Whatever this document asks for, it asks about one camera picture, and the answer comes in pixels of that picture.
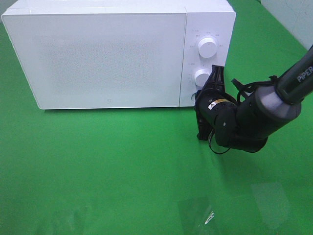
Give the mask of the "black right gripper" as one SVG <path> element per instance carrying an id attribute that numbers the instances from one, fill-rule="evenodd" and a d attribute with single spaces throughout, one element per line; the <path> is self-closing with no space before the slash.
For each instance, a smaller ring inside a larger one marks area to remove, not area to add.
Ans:
<path id="1" fill-rule="evenodd" d="M 195 95 L 195 111 L 200 141 L 208 141 L 213 127 L 236 127 L 237 101 L 224 90 L 224 66 L 212 65 L 202 90 Z"/>

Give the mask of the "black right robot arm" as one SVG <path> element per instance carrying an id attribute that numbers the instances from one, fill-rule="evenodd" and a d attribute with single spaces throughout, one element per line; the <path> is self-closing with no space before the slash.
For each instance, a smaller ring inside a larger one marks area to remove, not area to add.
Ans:
<path id="1" fill-rule="evenodd" d="M 269 81 L 242 84 L 232 80 L 237 97 L 227 94 L 224 67 L 212 66 L 203 88 L 195 95 L 197 138 L 227 149 L 255 153 L 269 135 L 301 113 L 301 102 L 313 91 L 313 50 L 281 76 Z"/>

